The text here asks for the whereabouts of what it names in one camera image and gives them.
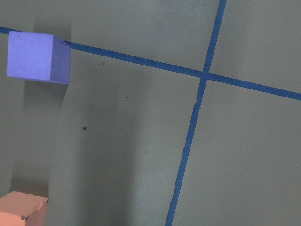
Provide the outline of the purple foam block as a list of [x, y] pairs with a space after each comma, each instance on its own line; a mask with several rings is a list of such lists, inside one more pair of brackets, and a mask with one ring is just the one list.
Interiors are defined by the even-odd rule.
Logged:
[[8, 77], [68, 84], [70, 62], [70, 45], [52, 34], [9, 32]]

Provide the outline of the orange foam block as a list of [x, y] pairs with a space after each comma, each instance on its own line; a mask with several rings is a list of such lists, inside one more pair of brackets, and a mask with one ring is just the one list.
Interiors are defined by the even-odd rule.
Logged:
[[44, 226], [48, 198], [12, 191], [0, 199], [2, 226]]

